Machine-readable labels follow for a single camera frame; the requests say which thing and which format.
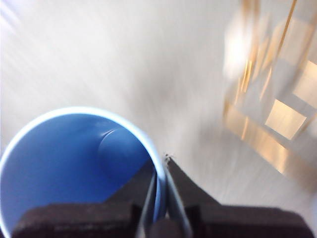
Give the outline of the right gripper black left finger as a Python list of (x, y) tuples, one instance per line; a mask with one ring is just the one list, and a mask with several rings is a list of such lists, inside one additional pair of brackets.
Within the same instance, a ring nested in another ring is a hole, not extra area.
[(156, 176), (140, 170), (103, 202), (60, 203), (22, 215), (13, 238), (134, 238)]

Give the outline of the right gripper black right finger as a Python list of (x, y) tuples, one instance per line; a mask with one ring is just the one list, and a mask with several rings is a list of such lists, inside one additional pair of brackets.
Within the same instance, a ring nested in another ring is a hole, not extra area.
[(297, 213), (274, 207), (219, 203), (173, 161), (164, 158), (195, 238), (311, 238), (313, 232)]

